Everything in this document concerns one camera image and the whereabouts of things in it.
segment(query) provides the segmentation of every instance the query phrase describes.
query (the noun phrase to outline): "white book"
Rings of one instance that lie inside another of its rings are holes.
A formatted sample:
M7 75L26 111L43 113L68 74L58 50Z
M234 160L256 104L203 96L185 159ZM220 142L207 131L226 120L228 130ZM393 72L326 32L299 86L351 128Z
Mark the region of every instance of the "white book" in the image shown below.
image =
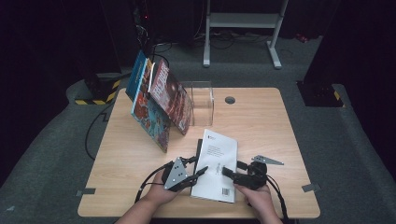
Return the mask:
M238 142L235 139L205 129L195 172L208 168L191 188L191 197L235 203L233 181L221 171L225 166L235 172L237 153Z

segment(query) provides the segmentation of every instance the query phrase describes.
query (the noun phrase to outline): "white shelf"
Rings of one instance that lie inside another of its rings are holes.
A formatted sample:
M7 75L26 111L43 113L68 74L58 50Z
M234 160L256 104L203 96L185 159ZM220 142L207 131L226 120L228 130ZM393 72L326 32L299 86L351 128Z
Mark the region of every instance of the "white shelf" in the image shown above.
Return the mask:
M285 16L289 0L283 0L279 13L212 13L210 0L207 0L204 67L210 66L210 28L211 27L237 27L237 28L269 28L274 29L271 41L267 41L267 47L271 54L275 69L281 69L282 64L275 50L275 43Z
M278 14L211 13L210 27L276 28Z

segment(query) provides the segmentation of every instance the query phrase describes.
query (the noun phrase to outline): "table top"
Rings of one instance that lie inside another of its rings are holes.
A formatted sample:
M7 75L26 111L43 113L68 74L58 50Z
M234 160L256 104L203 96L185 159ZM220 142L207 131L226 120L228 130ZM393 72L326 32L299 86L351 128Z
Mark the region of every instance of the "table top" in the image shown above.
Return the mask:
M304 161L291 128L286 108L275 88L214 88L212 126L190 126L186 135L171 128L168 152L163 153L131 116L131 100L122 89L106 127L101 146L87 182L94 194L82 196L78 213L82 217L121 217L134 204L136 193L145 178L176 157L195 155L204 129L221 133L238 141L238 160L247 164L257 155L284 162L267 165L267 174L279 185L290 218L314 218L320 214L313 191L304 192L310 184ZM232 96L229 105L225 98ZM187 171L192 174L193 164ZM282 217L280 202L272 191L277 214ZM251 218L252 209L236 191L235 203L196 199L184 189L155 217Z

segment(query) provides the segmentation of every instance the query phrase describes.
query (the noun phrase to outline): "hazard tape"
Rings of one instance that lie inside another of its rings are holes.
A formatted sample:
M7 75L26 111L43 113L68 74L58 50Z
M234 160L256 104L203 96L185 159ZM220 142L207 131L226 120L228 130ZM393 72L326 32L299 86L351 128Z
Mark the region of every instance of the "hazard tape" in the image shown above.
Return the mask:
M111 89L111 93L105 99L78 99L75 100L77 105L106 105L110 104L116 96L117 87L120 85L120 80L116 81Z

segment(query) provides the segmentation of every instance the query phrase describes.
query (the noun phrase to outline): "magazine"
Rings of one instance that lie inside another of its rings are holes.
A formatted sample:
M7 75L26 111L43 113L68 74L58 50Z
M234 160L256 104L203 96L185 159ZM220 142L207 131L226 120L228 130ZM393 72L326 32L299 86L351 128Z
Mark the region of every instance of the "magazine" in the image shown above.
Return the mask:
M149 97L150 74L153 64L150 59L139 56L134 64L128 96L133 99L131 114L151 136L163 152L167 151L171 120L163 109Z
M182 134L186 134L192 116L192 100L183 86L160 60L150 88L151 97L161 106Z
M224 166L236 171L237 151L235 139L205 129L195 171L208 168L191 188L191 197L235 203L233 181L221 171Z

